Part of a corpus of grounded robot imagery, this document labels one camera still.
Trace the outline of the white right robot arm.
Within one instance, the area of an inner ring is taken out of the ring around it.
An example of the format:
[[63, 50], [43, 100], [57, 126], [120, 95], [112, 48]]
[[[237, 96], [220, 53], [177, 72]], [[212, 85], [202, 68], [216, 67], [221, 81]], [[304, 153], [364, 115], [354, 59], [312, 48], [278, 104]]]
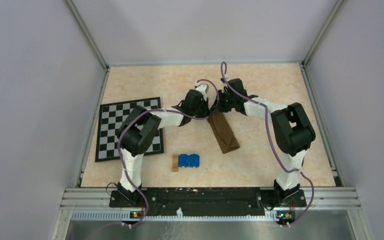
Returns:
[[223, 88], [216, 103], [219, 112], [235, 110], [264, 120], [270, 148], [281, 167], [273, 184], [273, 200], [279, 206], [287, 206], [300, 189], [304, 158], [316, 138], [303, 105], [299, 102], [286, 105], [248, 95], [239, 78], [221, 81]]

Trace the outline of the brown cloth napkin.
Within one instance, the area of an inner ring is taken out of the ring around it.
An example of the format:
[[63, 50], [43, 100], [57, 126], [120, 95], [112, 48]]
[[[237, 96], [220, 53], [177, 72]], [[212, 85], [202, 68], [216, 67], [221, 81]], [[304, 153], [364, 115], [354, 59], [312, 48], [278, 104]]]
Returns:
[[214, 113], [207, 121], [223, 154], [227, 154], [240, 148], [240, 144], [222, 112]]

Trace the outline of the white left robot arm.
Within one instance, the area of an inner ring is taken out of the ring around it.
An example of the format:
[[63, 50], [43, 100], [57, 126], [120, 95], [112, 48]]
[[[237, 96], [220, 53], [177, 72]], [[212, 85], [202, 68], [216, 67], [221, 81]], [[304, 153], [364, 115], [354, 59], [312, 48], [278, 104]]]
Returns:
[[179, 104], [169, 108], [146, 109], [137, 105], [116, 131], [117, 150], [123, 166], [117, 191], [127, 206], [134, 207], [140, 202], [143, 157], [156, 133], [166, 127], [182, 127], [192, 119], [207, 118], [210, 113], [208, 88], [207, 84], [198, 84], [187, 92]]

